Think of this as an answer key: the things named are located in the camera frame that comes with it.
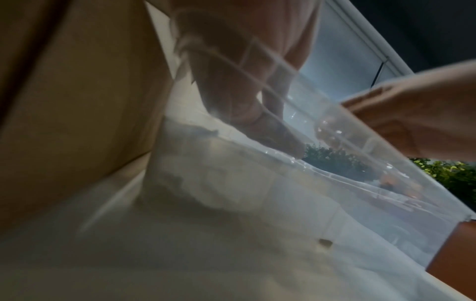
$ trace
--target green foliage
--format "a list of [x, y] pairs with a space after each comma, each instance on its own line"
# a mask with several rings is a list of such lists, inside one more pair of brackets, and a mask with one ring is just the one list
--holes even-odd
[[476, 207], [476, 169], [473, 166], [463, 162], [432, 162], [430, 159], [415, 158], [410, 160], [469, 207]]
[[344, 150], [308, 145], [302, 160], [319, 169], [357, 181], [377, 178], [369, 166]]

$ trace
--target dark ceiling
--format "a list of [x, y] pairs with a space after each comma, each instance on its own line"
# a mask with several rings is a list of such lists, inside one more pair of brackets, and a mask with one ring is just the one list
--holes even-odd
[[476, 58], [476, 0], [351, 0], [414, 71]]

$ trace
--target transparent plastic sheet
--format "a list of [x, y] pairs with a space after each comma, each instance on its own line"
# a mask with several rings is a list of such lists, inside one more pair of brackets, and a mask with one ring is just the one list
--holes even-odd
[[[353, 298], [357, 291], [363, 300], [382, 298], [366, 287], [372, 281], [395, 290], [396, 300], [418, 296], [424, 268], [471, 211], [244, 31], [184, 10], [173, 32], [181, 65], [144, 180], [146, 203], [237, 216], [283, 261], [331, 259]], [[264, 110], [271, 134], [234, 116], [236, 102], [264, 94], [284, 104], [282, 119]], [[377, 180], [348, 179], [296, 159], [307, 145], [354, 155]], [[387, 181], [392, 191], [381, 188]], [[160, 201], [164, 194], [173, 201]], [[322, 241], [331, 247], [316, 252]]]

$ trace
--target transparent plastic container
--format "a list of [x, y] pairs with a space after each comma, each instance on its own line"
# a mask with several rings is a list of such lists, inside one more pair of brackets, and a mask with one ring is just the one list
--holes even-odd
[[[186, 212], [216, 238], [218, 261], [239, 248], [247, 264], [270, 263], [259, 273], [285, 271], [299, 296], [317, 286], [330, 300], [426, 300], [425, 267], [473, 212], [234, 24], [184, 10], [173, 33], [180, 67], [147, 206]], [[305, 162], [313, 150], [346, 159], [320, 169]]]

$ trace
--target brown object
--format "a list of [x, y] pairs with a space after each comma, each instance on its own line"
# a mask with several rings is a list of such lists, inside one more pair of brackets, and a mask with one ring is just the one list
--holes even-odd
[[476, 300], [476, 222], [460, 223], [442, 246], [427, 272]]
[[172, 79], [140, 0], [0, 11], [1, 231], [150, 151]]

